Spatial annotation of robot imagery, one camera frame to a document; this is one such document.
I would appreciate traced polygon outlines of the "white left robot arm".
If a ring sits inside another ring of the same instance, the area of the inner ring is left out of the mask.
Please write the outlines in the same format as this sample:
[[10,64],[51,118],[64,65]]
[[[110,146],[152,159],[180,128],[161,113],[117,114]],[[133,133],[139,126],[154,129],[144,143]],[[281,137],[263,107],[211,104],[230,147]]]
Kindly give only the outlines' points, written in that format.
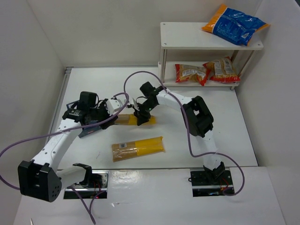
[[117,98],[100,100],[93,92],[83,91],[79,100],[67,104],[67,109],[54,135],[45,147],[31,160],[18,166],[18,179],[22,195],[53,202],[61,190],[78,183],[91,183],[92,168],[74,163],[69,168],[58,170],[58,166],[75,138],[93,125],[106,129],[113,125],[114,115],[122,107]]

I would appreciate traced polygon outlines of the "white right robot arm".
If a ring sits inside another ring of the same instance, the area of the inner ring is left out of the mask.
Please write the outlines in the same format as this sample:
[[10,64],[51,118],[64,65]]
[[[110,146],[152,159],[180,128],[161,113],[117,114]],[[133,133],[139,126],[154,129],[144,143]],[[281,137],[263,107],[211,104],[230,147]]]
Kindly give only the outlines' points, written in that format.
[[181,112],[187,130],[189,153],[194,158],[203,157],[203,169],[210,182],[218,179],[225,171],[224,163],[213,156],[217,148],[213,137],[214,118],[201,96],[194,98],[174,93],[165,86],[155,88],[150,82],[144,83],[140,91],[145,101],[132,99],[137,125],[150,121],[150,112],[158,105],[164,105]]

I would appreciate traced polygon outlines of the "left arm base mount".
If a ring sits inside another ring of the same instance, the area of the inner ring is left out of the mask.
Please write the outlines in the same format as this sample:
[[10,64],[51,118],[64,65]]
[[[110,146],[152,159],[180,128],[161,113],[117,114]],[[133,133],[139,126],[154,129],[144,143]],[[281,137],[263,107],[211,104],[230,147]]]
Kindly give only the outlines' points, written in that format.
[[96,199],[107,198],[107,188],[109,181],[109,171],[93,170],[92,178],[87,186],[82,186],[79,183],[71,185],[75,191],[81,196],[82,199],[92,199],[98,193]]

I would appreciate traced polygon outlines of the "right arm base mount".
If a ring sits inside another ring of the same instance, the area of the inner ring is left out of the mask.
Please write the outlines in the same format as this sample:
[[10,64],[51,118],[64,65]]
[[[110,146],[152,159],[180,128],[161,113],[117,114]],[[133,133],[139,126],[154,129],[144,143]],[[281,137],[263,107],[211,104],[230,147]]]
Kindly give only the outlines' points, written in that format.
[[191,170],[188,181],[192,185],[193,197],[224,196],[234,194],[233,180],[230,170],[225,170],[215,180],[210,178],[204,169]]

